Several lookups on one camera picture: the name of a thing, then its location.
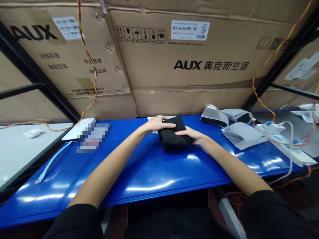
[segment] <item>forearm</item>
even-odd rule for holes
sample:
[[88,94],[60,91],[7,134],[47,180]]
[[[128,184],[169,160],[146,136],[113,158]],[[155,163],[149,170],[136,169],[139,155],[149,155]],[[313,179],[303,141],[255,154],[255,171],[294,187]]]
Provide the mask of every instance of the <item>forearm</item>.
[[140,127],[117,146],[90,174],[69,206],[88,203],[98,208],[145,135]]
[[247,196],[260,190],[272,190],[257,173],[211,138],[206,137],[201,146],[219,163],[234,184]]

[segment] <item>hand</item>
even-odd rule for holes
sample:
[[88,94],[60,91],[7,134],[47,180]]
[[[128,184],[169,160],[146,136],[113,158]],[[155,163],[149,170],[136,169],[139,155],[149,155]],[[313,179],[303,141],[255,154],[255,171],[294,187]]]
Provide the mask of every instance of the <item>hand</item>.
[[185,128],[186,128],[186,130],[178,131],[175,134],[176,135],[188,135],[189,137],[194,139],[193,144],[202,145],[203,141],[209,138],[207,135],[204,135],[201,132],[193,130],[192,128],[190,128],[188,126],[185,126]]
[[150,121],[142,125],[141,128],[146,133],[152,133],[152,131],[176,127],[176,125],[173,123],[163,123],[163,120],[167,120],[167,116],[156,116],[154,119],[151,119]]

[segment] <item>white cable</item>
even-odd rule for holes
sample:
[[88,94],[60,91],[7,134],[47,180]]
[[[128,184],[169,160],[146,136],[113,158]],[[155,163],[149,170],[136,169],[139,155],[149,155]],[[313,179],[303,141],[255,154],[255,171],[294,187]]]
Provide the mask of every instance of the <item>white cable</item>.
[[278,182],[279,180],[284,179],[285,177],[288,177],[291,174],[291,172],[292,172],[292,160],[291,160],[291,158],[292,158],[292,147],[293,147],[293,125],[289,121],[284,121],[284,122],[280,123],[280,125],[283,125],[284,123],[290,124],[290,127],[291,127],[291,138],[290,138],[291,141],[290,141],[290,150],[289,150],[289,152],[290,152],[290,155],[289,155],[289,160],[290,160],[289,171],[288,171],[288,173],[286,175],[284,175],[284,176],[276,179],[275,181],[269,183],[269,185],[273,184],[275,182]]

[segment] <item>light blue cable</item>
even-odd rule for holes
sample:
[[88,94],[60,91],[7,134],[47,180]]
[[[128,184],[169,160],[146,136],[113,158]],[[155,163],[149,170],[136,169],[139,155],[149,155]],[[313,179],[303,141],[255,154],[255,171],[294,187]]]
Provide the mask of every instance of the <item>light blue cable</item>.
[[68,142],[68,144],[66,146],[64,146],[62,149],[60,149],[54,156],[53,158],[50,160],[50,162],[48,163],[48,165],[46,166],[46,168],[43,170],[43,172],[41,173],[41,175],[39,176],[38,180],[36,183],[40,183],[46,176],[47,174],[47,170],[49,169],[51,163],[53,162],[53,160],[55,159],[55,157],[62,151],[64,150],[70,143],[72,143],[73,141]]

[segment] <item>metal shelf frame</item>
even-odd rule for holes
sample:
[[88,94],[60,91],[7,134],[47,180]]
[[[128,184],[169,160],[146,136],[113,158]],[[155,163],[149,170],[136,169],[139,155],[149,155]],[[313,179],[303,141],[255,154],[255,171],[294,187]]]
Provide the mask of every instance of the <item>metal shelf frame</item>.
[[32,83],[27,86],[1,91],[0,100],[37,89],[40,90],[70,121],[77,123],[80,120],[80,114],[40,69],[24,48],[14,39],[10,31],[1,21],[0,51]]
[[[275,87],[281,90],[289,91],[291,93],[305,96],[311,99],[319,100],[319,95],[307,91],[298,90],[292,87],[274,84],[273,82],[282,72],[282,70],[291,62],[294,56],[307,44],[313,42],[319,37],[319,6],[311,14],[304,26],[297,33],[296,37],[287,46],[283,54],[270,69],[268,74],[264,77],[262,83],[257,87],[256,93],[259,97],[268,89],[268,87]],[[243,105],[242,109],[252,111],[252,107],[257,102],[257,97],[253,93],[250,98]]]

